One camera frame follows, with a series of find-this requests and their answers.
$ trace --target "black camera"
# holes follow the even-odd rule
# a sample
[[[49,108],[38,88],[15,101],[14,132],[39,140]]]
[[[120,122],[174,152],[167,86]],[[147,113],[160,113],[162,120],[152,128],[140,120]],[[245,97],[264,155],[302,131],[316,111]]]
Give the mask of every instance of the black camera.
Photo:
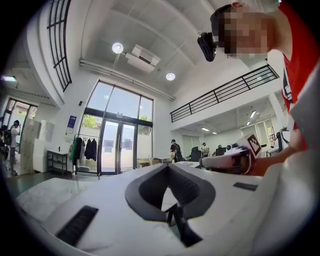
[[[216,57],[217,44],[214,41],[212,32],[203,32],[197,39],[197,42],[208,62],[212,62]]]

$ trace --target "black railing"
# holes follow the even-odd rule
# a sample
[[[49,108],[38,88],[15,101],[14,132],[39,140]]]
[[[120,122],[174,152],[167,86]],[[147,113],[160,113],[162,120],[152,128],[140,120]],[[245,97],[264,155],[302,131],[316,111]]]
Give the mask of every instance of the black railing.
[[[67,16],[71,0],[52,0],[49,22],[49,41],[53,59],[53,68],[59,78],[63,91],[72,83],[66,50]]]
[[[172,123],[279,78],[268,64],[227,82],[172,111]]]

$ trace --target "red shirt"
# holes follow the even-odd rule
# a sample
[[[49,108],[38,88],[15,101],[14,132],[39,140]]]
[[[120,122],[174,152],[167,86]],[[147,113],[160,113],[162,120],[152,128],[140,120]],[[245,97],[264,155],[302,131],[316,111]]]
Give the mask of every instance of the red shirt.
[[[282,89],[285,105],[290,110],[290,103],[297,102],[298,94],[318,62],[320,48],[309,27],[287,2],[283,1],[278,9],[287,17],[292,34],[291,60],[284,57],[289,84],[284,74]]]

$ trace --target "man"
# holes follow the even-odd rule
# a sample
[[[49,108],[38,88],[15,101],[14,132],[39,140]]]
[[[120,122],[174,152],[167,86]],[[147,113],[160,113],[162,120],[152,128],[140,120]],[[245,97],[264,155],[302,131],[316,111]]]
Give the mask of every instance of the man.
[[[209,148],[206,146],[205,142],[202,143],[201,151],[204,158],[207,158],[209,156]]]
[[[174,162],[175,163],[183,160],[180,146],[176,143],[175,139],[171,140],[170,152],[174,152]]]
[[[316,39],[294,9],[282,2],[278,10],[261,13],[234,2],[217,9],[210,20],[214,40],[229,56],[265,54],[271,50],[283,54],[282,95],[290,110],[320,57]],[[263,176],[269,166],[283,163],[292,154],[306,148],[300,130],[294,126],[289,147],[276,156],[258,158],[251,175]]]
[[[11,144],[10,144],[10,172],[11,175],[17,176],[17,172],[14,169],[14,164],[16,160],[16,147],[17,147],[17,141],[16,137],[17,135],[20,135],[21,131],[21,124],[19,123],[19,120],[15,120],[13,123],[13,126],[11,127]]]

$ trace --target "sign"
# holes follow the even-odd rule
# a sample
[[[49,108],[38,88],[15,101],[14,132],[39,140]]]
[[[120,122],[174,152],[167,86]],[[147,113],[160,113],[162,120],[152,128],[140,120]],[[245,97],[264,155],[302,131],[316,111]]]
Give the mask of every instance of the sign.
[[[74,133],[74,127],[75,127],[75,124],[76,124],[76,119],[77,119],[76,116],[70,115],[69,122],[68,122],[68,125],[66,127],[66,133],[68,133],[68,134],[73,134]]]

